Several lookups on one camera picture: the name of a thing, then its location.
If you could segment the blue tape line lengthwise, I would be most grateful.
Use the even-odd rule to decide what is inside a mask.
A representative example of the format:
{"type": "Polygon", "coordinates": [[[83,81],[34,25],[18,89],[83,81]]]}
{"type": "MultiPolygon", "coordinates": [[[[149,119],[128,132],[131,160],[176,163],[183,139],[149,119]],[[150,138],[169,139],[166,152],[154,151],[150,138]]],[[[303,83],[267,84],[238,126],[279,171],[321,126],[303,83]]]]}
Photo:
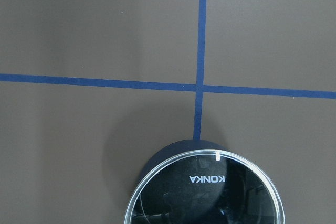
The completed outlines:
{"type": "Polygon", "coordinates": [[[206,40],[206,8],[207,8],[207,0],[199,0],[196,88],[195,88],[194,130],[193,130],[193,139],[195,140],[201,139],[204,64],[205,64],[205,40],[206,40]]]}

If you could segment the blue tape line crosswise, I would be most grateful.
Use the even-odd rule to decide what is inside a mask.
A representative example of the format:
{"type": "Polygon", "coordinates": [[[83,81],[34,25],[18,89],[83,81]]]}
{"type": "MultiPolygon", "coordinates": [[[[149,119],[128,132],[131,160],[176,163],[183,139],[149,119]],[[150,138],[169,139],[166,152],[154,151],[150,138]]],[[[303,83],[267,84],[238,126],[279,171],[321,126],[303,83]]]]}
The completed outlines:
{"type": "Polygon", "coordinates": [[[144,81],[110,80],[110,79],[94,79],[94,78],[76,78],[76,77],[54,77],[54,76],[37,76],[37,75],[8,74],[8,73],[1,74],[1,81],[88,86],[88,87],[109,87],[109,88],[126,88],[126,89],[184,91],[184,92],[199,91],[203,93],[225,93],[225,94],[268,95],[279,97],[335,99],[334,91],[214,86],[205,84],[144,82],[144,81]]]}

